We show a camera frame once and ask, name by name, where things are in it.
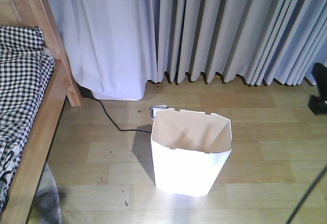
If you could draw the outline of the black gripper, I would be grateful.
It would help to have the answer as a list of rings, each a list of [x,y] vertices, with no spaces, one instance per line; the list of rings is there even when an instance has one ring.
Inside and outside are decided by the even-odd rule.
[[[311,95],[308,107],[314,114],[326,114],[326,101],[321,97]]]

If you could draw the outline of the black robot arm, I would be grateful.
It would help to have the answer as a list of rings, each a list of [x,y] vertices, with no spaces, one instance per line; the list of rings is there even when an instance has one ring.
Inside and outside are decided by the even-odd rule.
[[[326,66],[315,63],[312,75],[316,81],[319,96],[311,95],[308,107],[315,114],[326,114]]]

